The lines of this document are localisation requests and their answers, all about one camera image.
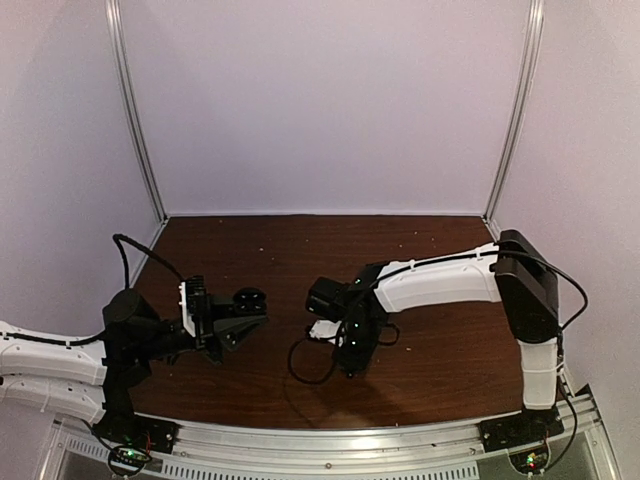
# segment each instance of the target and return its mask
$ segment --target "white backdrop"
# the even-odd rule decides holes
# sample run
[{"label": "white backdrop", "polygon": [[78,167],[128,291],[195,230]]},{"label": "white backdrop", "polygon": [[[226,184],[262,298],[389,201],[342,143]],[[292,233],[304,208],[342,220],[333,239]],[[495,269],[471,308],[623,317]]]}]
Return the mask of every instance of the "white backdrop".
[{"label": "white backdrop", "polygon": [[480,214],[526,0],[122,2],[170,214]]},{"label": "white backdrop", "polygon": [[[566,335],[623,478],[640,471],[640,4],[547,2],[522,138],[496,221],[590,293]],[[566,318],[579,305],[562,291]]]},{"label": "white backdrop", "polygon": [[[0,318],[96,333],[123,282],[111,235],[157,229],[104,1],[0,0],[0,12]],[[51,420],[0,403],[0,478],[33,478]]]}]

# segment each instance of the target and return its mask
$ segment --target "robotic arm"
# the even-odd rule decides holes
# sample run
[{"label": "robotic arm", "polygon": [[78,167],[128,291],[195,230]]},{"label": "robotic arm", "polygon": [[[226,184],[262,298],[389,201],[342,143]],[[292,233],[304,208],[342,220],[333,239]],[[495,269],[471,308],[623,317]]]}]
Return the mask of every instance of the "robotic arm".
[{"label": "robotic arm", "polygon": [[199,351],[220,364],[223,350],[235,351],[267,321],[266,296],[254,288],[211,295],[195,276],[180,284],[180,299],[182,317],[163,321],[138,292],[124,289],[103,309],[104,331],[89,338],[0,322],[0,401],[72,415],[119,443],[151,432],[154,450],[170,452],[175,424],[136,415],[128,389],[151,375],[151,360],[173,364]]},{"label": "robotic arm", "polygon": [[[446,257],[368,265],[352,283],[320,277],[306,308],[326,320],[316,322],[310,336],[336,342],[333,360],[352,377],[366,370],[390,314],[442,303],[501,301],[520,346],[523,411],[512,422],[502,421],[497,431],[485,425],[485,450],[539,441],[563,431],[555,407],[562,358],[558,280],[546,265],[522,234],[509,230],[496,244]],[[334,328],[327,329],[327,320]]]}]

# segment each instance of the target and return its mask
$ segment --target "wooden table surface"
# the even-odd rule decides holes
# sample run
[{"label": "wooden table surface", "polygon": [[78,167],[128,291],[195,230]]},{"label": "wooden table surface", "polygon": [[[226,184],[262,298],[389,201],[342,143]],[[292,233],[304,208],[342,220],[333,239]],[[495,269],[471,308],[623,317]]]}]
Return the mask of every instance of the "wooden table surface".
[{"label": "wooden table surface", "polygon": [[[268,295],[270,322],[222,366],[183,355],[131,391],[136,410],[248,427],[359,428],[414,425],[517,410],[519,352],[500,304],[422,307],[392,317],[402,334],[378,347],[364,377],[340,372],[322,386],[296,382],[287,351],[315,321],[304,309],[318,276],[351,281],[367,263],[454,253],[491,238],[472,217],[174,218],[155,251],[185,276],[205,275],[210,293],[254,286]],[[148,262],[136,288],[166,318],[178,318],[176,280]],[[299,373],[321,376],[331,347],[305,344]]]}]

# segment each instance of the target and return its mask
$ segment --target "black cable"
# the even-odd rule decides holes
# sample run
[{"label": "black cable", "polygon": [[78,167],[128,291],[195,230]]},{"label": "black cable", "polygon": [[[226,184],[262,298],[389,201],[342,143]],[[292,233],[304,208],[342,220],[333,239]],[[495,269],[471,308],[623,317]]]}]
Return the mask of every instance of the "black cable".
[{"label": "black cable", "polygon": [[565,402],[567,402],[567,405],[569,406],[569,409],[571,410],[571,413],[573,415],[573,431],[571,432],[571,436],[569,437],[569,442],[564,447],[564,450],[562,450],[562,453],[558,455],[558,457],[551,463],[551,465],[545,467],[544,469],[545,473],[551,470],[553,467],[555,467],[558,463],[560,463],[560,460],[562,460],[562,457],[564,457],[566,453],[569,451],[569,448],[571,447],[571,444],[575,440],[576,435],[578,433],[578,413],[576,412],[576,407],[574,407],[571,401],[569,400],[569,397],[564,391],[564,388],[562,388],[562,385],[560,385],[559,390],[560,390],[560,395],[562,395],[562,398],[564,398]]},{"label": "black cable", "polygon": [[[81,419],[81,421],[82,421],[82,423],[84,423],[87,426],[87,428],[89,429],[89,432],[91,432],[91,435],[93,435],[96,438],[96,440],[98,440],[98,442],[100,442],[100,444],[109,451],[110,455],[107,458],[107,466],[109,467],[109,470],[111,470],[111,473],[113,473],[113,474],[115,474],[117,476],[120,476],[120,477],[124,477],[124,476],[133,477],[133,476],[137,475],[138,473],[140,473],[142,471],[142,469],[144,468],[144,466],[152,460],[151,455],[149,455],[148,453],[143,452],[139,448],[135,448],[135,447],[133,447],[131,445],[124,445],[123,444],[123,445],[116,445],[115,447],[112,447],[107,442],[105,442],[100,435],[98,435],[96,433],[96,431],[93,429],[93,427],[91,426],[91,424],[89,422],[87,422],[86,420],[82,420],[82,419]],[[127,460],[126,458],[124,458],[124,456],[123,456],[124,454],[121,453],[122,449],[126,449],[127,451],[134,451],[138,455],[141,455],[143,457],[142,460],[136,460],[136,462],[140,463],[140,465],[138,465],[135,470],[126,470],[124,468],[117,467],[116,465],[113,465],[113,458],[114,457],[115,457],[116,460],[121,461],[125,465],[130,463],[130,460]]]},{"label": "black cable", "polygon": [[[373,291],[373,289],[376,288],[378,286],[378,284],[380,282],[382,282],[383,280],[387,280],[387,279],[389,279],[391,277],[394,277],[396,275],[399,275],[401,273],[404,273],[404,272],[407,272],[409,270],[413,270],[413,269],[416,269],[416,268],[424,267],[424,266],[427,266],[427,265],[445,263],[445,262],[449,262],[449,261],[452,261],[452,260],[467,260],[467,259],[470,259],[470,258],[476,258],[478,256],[480,256],[480,257],[489,257],[489,256],[493,256],[493,255],[498,255],[498,256],[504,255],[504,256],[508,256],[508,257],[520,257],[520,258],[527,258],[527,259],[533,260],[533,261],[537,262],[539,265],[542,265],[543,267],[551,270],[556,275],[559,275],[562,278],[564,278],[567,282],[569,282],[580,293],[580,295],[582,296],[583,305],[582,305],[582,307],[580,307],[578,309],[578,311],[576,313],[574,313],[569,318],[569,320],[567,320],[562,325],[561,331],[565,330],[571,323],[573,323],[573,321],[575,321],[580,315],[582,315],[584,313],[584,311],[587,309],[587,307],[589,306],[589,297],[587,296],[587,292],[584,290],[584,288],[582,288],[582,286],[576,280],[574,280],[570,275],[568,275],[567,273],[563,272],[562,270],[560,270],[555,265],[552,265],[549,262],[547,262],[546,260],[542,260],[541,258],[538,258],[538,257],[536,257],[534,255],[530,255],[530,254],[528,254],[526,252],[518,252],[518,251],[512,251],[512,250],[502,250],[502,251],[500,251],[500,250],[491,250],[491,251],[486,251],[486,252],[462,253],[462,254],[449,255],[449,256],[446,256],[446,257],[429,258],[427,260],[421,260],[419,262],[415,262],[412,265],[407,265],[405,267],[401,267],[401,268],[393,270],[393,271],[391,271],[389,273],[386,273],[385,275],[382,275],[381,277],[378,277],[375,280],[373,280],[369,285],[367,285],[353,299],[349,309],[347,310],[347,313],[344,315],[343,318],[348,318],[350,316],[350,314],[353,313],[354,309],[357,308],[357,306],[362,301],[362,299],[364,299],[364,297],[367,294],[371,293]],[[341,337],[342,337],[342,335],[344,333],[343,326],[344,326],[344,323],[342,323],[340,325],[340,328],[338,329],[338,332],[336,333],[335,337],[331,338],[331,339],[335,339],[334,351],[336,349],[340,348],[340,340],[341,340]],[[327,372],[327,374],[324,375],[319,380],[308,380],[308,379],[302,378],[295,372],[295,369],[293,368],[293,354],[294,354],[296,348],[307,339],[308,339],[308,337],[305,337],[305,338],[303,338],[301,340],[298,340],[289,349],[289,356],[288,356],[289,373],[291,374],[291,376],[293,378],[295,378],[299,382],[304,383],[306,385],[320,385],[322,383],[325,383],[331,377],[333,372],[335,371],[335,368],[336,368],[335,362],[332,364],[331,369]]]},{"label": "black cable", "polygon": [[582,303],[582,307],[580,307],[576,313],[574,313],[571,317],[569,317],[569,320],[567,320],[566,322],[564,322],[564,324],[562,324],[561,330],[565,330],[569,325],[571,325],[580,315],[582,315],[584,313],[584,311],[589,306],[589,296],[587,295],[587,292],[585,291],[585,289],[582,288],[582,285],[580,285],[569,274],[563,272],[562,270],[560,270],[555,265],[552,265],[551,263],[547,262],[546,260],[542,260],[541,258],[535,257],[535,256],[530,255],[530,254],[525,253],[525,252],[515,252],[515,251],[505,250],[505,251],[501,251],[501,252],[498,252],[498,253],[499,253],[499,255],[506,255],[506,256],[509,256],[509,257],[522,257],[522,258],[531,259],[531,260],[537,262],[539,265],[542,265],[542,266],[548,268],[549,270],[551,270],[555,274],[557,274],[557,275],[561,276],[562,278],[564,278],[567,282],[569,282],[571,284],[571,286],[573,286],[578,291],[578,293],[582,296],[582,302],[583,302]]},{"label": "black cable", "polygon": [[97,342],[104,338],[105,332],[100,332],[91,337],[83,338],[82,340],[58,340],[54,338],[35,337],[33,335],[26,335],[24,333],[5,333],[6,337],[15,338],[16,340],[28,340],[30,342],[47,343],[49,345],[61,345],[69,347],[80,347],[82,345],[88,345],[93,342]]},{"label": "black cable", "polygon": [[[162,265],[163,267],[167,268],[169,271],[171,271],[171,273],[173,273],[176,277],[178,277],[181,282],[184,282],[184,277],[182,275],[180,275],[180,272],[178,272],[176,267],[171,265],[167,260],[162,258],[157,253],[154,253],[149,248],[145,247],[144,245],[136,242],[132,238],[129,238],[126,235],[123,235],[121,233],[115,234],[112,238],[113,238],[113,241],[115,242],[116,246],[118,247],[118,251],[120,252],[120,256],[122,257],[122,265],[124,266],[124,288],[128,289],[128,288],[130,288],[131,285],[130,285],[130,280],[129,280],[129,261],[127,260],[127,253],[124,250],[124,246],[122,245],[122,242],[131,245],[136,250],[139,250],[140,252],[142,252],[145,255],[147,255],[149,258],[152,258],[156,262],[160,263],[160,265]],[[102,332],[100,332],[100,333],[98,333],[96,335],[93,335],[93,336],[87,337],[87,338],[83,338],[81,340],[70,340],[70,341],[58,340],[58,339],[53,339],[53,338],[37,337],[37,336],[34,336],[34,335],[27,335],[27,334],[24,334],[24,333],[9,333],[9,332],[7,332],[7,333],[4,334],[4,336],[8,337],[8,338],[15,338],[16,340],[27,340],[27,341],[30,341],[30,342],[46,343],[48,345],[60,345],[60,346],[66,346],[66,347],[80,347],[80,346],[83,346],[83,345],[88,345],[88,344],[93,343],[93,342],[97,342],[99,340],[103,340],[104,337],[105,337],[105,332],[102,331]]]},{"label": "black cable", "polygon": [[295,354],[298,347],[304,342],[329,343],[330,340],[335,340],[335,345],[334,345],[334,351],[335,351],[336,348],[339,348],[339,344],[343,336],[344,336],[344,324],[340,324],[340,326],[338,327],[338,330],[336,331],[336,334],[333,337],[329,337],[329,338],[322,338],[322,339],[311,338],[309,337],[309,332],[307,332],[307,336],[301,338],[300,340],[296,340],[293,343],[293,345],[291,345],[291,348],[289,348],[289,353],[287,355],[287,369],[289,370],[289,375],[291,375],[298,382],[303,383],[305,385],[322,385],[323,383],[326,383],[333,375],[333,372],[336,370],[336,367],[338,366],[338,362],[336,362],[335,360],[332,360],[331,367],[329,367],[329,370],[327,370],[327,373],[325,373],[322,377],[318,379],[309,380],[308,378],[301,377],[296,373],[296,370],[293,366],[293,355]]},{"label": "black cable", "polygon": [[391,271],[391,272],[389,272],[389,273],[387,273],[385,275],[382,275],[379,278],[376,278],[357,297],[358,302],[360,300],[362,300],[362,298],[364,298],[364,296],[367,293],[370,293],[371,290],[376,288],[378,286],[378,284],[380,282],[382,282],[383,280],[387,280],[387,279],[389,279],[391,277],[394,277],[394,276],[399,275],[401,273],[407,272],[409,270],[413,270],[413,269],[419,268],[419,267],[424,267],[426,265],[433,265],[433,264],[436,264],[436,263],[448,262],[448,261],[451,261],[451,260],[466,260],[466,259],[474,258],[474,257],[477,257],[477,256],[489,257],[489,256],[492,256],[492,255],[498,255],[498,256],[504,255],[504,256],[508,256],[508,257],[521,257],[521,258],[528,258],[530,260],[533,260],[533,261],[537,262],[539,265],[542,265],[542,266],[548,268],[549,270],[551,270],[555,274],[557,274],[557,275],[561,276],[562,278],[564,278],[567,282],[569,282],[578,291],[578,293],[580,293],[580,295],[582,296],[582,300],[583,300],[582,307],[580,307],[578,309],[578,311],[576,313],[574,313],[569,318],[569,320],[567,320],[562,325],[562,327],[561,327],[562,330],[565,330],[569,325],[571,325],[571,323],[573,323],[576,318],[578,318],[580,315],[582,315],[584,313],[584,311],[587,309],[587,307],[589,306],[589,297],[587,296],[587,292],[569,274],[563,272],[558,267],[556,267],[555,265],[552,265],[551,263],[547,262],[546,260],[542,260],[541,258],[538,258],[538,257],[536,257],[534,255],[530,255],[530,254],[525,253],[525,252],[518,252],[518,251],[512,251],[512,250],[502,250],[502,251],[492,250],[492,251],[489,251],[489,252],[479,252],[478,254],[476,254],[476,253],[459,254],[459,255],[451,255],[451,256],[448,256],[448,257],[430,258],[430,259],[427,259],[427,260],[421,260],[419,262],[415,262],[413,265],[407,265],[405,267],[398,268],[397,270],[393,270],[393,271]]},{"label": "black cable", "polygon": [[127,262],[127,255],[124,252],[124,248],[122,247],[121,242],[131,245],[136,250],[144,253],[147,257],[151,258],[152,260],[155,260],[164,268],[166,268],[171,273],[173,273],[178,278],[178,280],[180,280],[181,282],[184,282],[184,277],[180,274],[180,272],[178,272],[176,267],[174,267],[171,263],[169,263],[167,260],[162,258],[160,255],[155,253],[150,248],[145,247],[141,243],[136,242],[134,239],[129,238],[126,235],[123,235],[122,233],[116,233],[112,238],[115,244],[118,246],[118,250],[120,250],[120,255],[122,256],[122,263],[124,264],[124,272],[125,272],[125,288],[129,288],[129,284],[130,284],[129,283],[130,282],[129,281],[129,263]]},{"label": "black cable", "polygon": [[122,245],[122,240],[118,235],[121,234],[116,234],[111,238],[113,239],[113,243],[116,244],[116,247],[118,247],[120,257],[122,258],[122,266],[124,267],[124,288],[129,289],[131,288],[131,280],[129,278],[129,260],[127,259],[127,252],[124,250],[124,245]]}]

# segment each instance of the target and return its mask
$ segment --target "vertical metal pole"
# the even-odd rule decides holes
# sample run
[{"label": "vertical metal pole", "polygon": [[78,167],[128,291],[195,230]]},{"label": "vertical metal pole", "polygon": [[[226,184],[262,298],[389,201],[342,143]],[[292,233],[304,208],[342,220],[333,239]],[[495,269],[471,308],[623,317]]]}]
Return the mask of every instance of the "vertical metal pole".
[{"label": "vertical metal pole", "polygon": [[518,136],[524,121],[524,112],[531,90],[533,75],[535,73],[536,64],[538,62],[538,52],[540,51],[540,40],[542,39],[542,26],[544,23],[544,0],[531,0],[529,8],[529,23],[527,25],[527,33],[524,43],[524,51],[522,55],[522,65],[520,67],[520,79],[518,81],[518,89],[516,99],[511,112],[511,120],[505,144],[500,158],[498,172],[491,189],[489,202],[484,213],[484,221],[492,231],[495,227],[493,217],[498,206],[498,201],[502,194],[504,183],[509,171],[509,165],[518,142]]},{"label": "vertical metal pole", "polygon": [[120,83],[120,91],[124,102],[124,110],[127,117],[127,124],[133,140],[136,158],[140,164],[142,179],[153,206],[154,214],[158,222],[162,223],[167,219],[167,214],[162,204],[160,191],[149,161],[149,152],[142,133],[140,115],[133,93],[133,83],[127,62],[127,50],[125,47],[124,33],[122,29],[122,19],[120,17],[120,1],[106,0],[107,24],[113,46],[113,54],[116,61],[116,71]]}]

